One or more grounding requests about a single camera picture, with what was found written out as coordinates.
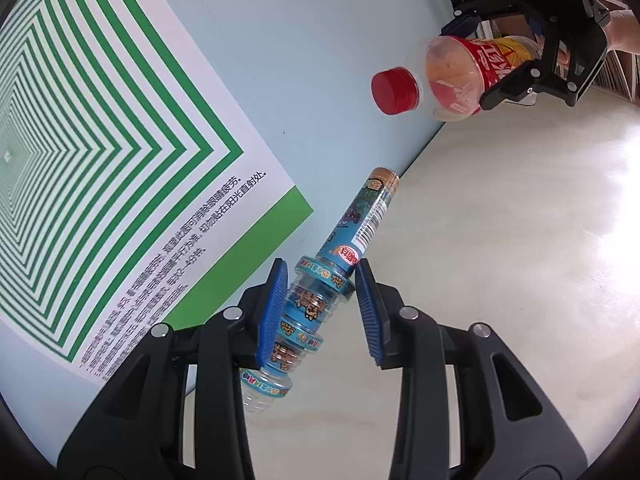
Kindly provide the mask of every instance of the paper poster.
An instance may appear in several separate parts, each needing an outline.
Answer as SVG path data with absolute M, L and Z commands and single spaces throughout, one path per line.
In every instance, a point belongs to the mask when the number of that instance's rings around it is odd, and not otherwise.
M 104 381 L 204 322 L 311 213 L 165 0 L 19 0 L 0 30 L 0 320 Z

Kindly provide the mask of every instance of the plastic bottle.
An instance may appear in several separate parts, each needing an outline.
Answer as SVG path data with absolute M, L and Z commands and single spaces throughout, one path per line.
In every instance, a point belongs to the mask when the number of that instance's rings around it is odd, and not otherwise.
M 360 189 L 315 258 L 303 256 L 295 267 L 271 360 L 260 370 L 240 370 L 242 402 L 262 412 L 292 387 L 289 374 L 323 339 L 317 332 L 354 291 L 351 275 L 371 242 L 399 184 L 391 170 L 376 168 Z
M 498 40 L 439 36 L 420 52 L 405 66 L 373 76 L 373 99 L 385 114 L 422 105 L 441 121 L 465 119 L 481 110 L 480 98 L 486 90 L 523 62 L 539 57 L 540 48 L 523 36 Z

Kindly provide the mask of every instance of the barcode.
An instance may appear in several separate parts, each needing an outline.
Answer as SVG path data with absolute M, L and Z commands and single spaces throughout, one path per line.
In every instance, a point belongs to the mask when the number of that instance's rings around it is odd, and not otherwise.
M 376 233 L 376 229 L 382 221 L 382 217 L 386 213 L 386 203 L 381 198 L 377 199 L 374 203 L 371 211 L 367 213 L 367 217 L 358 229 L 358 232 L 351 240 L 351 243 L 359 248 L 361 253 L 367 250 L 367 247 L 371 243 L 373 235 Z

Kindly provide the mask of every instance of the light blue wall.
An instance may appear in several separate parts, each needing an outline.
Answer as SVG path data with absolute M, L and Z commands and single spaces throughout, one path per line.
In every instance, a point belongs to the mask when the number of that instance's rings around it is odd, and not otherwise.
M 373 167 L 404 171 L 440 126 L 384 116 L 369 83 L 439 33 L 449 0 L 168 1 L 315 210 L 276 253 L 290 266 L 316 252 Z M 0 390 L 55 462 L 97 388 L 2 324 L 0 356 Z

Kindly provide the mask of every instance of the red bottle cap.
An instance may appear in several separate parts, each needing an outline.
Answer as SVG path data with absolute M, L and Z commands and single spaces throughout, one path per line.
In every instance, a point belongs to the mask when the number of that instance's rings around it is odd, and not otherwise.
M 378 108 L 387 115 L 413 110 L 420 100 L 418 83 L 411 72 L 401 66 L 373 76 L 371 93 Z

